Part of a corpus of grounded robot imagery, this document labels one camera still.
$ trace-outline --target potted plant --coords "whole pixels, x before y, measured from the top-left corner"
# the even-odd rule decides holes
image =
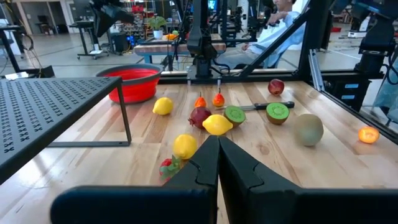
[[[166,25],[166,20],[162,16],[153,16],[148,19],[148,24],[154,31],[154,37],[160,40],[163,37],[162,26]]]

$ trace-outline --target halved orange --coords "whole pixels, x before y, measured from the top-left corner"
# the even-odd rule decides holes
[[[372,127],[363,127],[358,132],[358,137],[361,142],[365,142],[368,144],[375,143],[379,137],[379,130]]]

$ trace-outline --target knife handle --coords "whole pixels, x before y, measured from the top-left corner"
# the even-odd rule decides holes
[[[283,105],[285,105],[286,107],[288,107],[289,109],[294,108],[294,102],[293,101],[288,101],[288,102],[281,102]],[[254,107],[256,108],[256,110],[265,110],[267,109],[267,106],[270,103],[255,103]]]

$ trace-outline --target kiwi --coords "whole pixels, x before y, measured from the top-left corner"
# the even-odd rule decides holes
[[[323,136],[323,125],[314,114],[302,114],[297,117],[294,126],[295,139],[304,146],[314,146]]]
[[[244,111],[237,106],[227,106],[224,110],[224,117],[232,123],[234,128],[238,127],[244,120],[246,120]]]
[[[282,103],[270,103],[267,106],[267,118],[272,124],[283,124],[289,117],[289,109]]]

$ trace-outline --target strawberry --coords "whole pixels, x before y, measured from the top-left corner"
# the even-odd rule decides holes
[[[165,159],[159,168],[159,174],[166,182],[169,181],[180,170],[180,159],[174,156],[171,159]]]
[[[160,168],[162,168],[163,166],[168,167],[168,166],[171,165],[171,164],[172,164],[172,160],[171,160],[171,159],[165,159],[165,160],[161,163]],[[161,170],[161,169],[159,169],[159,174],[160,174],[160,175],[163,175],[163,172],[160,171],[160,170]]]

